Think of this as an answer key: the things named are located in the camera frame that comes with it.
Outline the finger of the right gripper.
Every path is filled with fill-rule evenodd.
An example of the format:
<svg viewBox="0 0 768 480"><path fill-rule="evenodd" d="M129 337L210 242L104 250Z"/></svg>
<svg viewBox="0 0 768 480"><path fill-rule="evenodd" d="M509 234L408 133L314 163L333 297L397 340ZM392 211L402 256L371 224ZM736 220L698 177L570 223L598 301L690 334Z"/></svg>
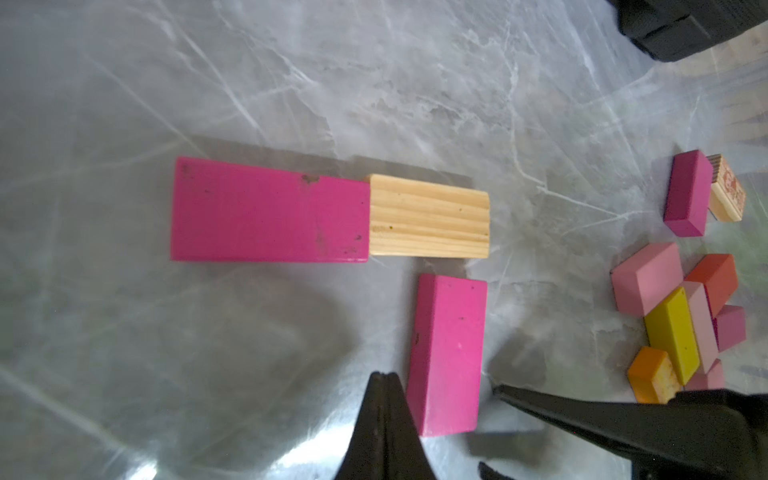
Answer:
<svg viewBox="0 0 768 480"><path fill-rule="evenodd" d="M495 398L629 460L635 479L764 479L767 397L683 391L665 404L588 402L498 385Z"/></svg>

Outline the yellow block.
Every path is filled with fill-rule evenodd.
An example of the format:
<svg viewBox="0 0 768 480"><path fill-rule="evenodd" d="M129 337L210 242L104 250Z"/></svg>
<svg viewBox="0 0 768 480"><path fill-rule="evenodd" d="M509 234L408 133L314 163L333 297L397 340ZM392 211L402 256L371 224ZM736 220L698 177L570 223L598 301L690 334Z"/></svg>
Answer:
<svg viewBox="0 0 768 480"><path fill-rule="evenodd" d="M687 385L701 366L686 291L675 289L644 316L651 347L665 351L679 383Z"/></svg>

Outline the natural wood block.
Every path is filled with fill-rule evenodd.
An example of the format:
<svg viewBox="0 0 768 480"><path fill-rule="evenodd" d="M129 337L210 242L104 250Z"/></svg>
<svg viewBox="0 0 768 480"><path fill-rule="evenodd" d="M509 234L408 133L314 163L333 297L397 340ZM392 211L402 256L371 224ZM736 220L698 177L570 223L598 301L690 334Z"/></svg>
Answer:
<svg viewBox="0 0 768 480"><path fill-rule="evenodd" d="M490 197L469 188L371 174L372 256L484 259Z"/></svg>

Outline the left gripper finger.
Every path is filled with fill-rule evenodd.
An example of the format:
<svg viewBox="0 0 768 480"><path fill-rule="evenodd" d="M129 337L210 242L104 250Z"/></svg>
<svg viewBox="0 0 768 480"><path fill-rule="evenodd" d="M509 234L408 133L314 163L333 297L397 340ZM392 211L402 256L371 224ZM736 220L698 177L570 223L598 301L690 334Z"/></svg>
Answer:
<svg viewBox="0 0 768 480"><path fill-rule="evenodd" d="M400 379L370 375L338 479L433 479Z"/></svg>

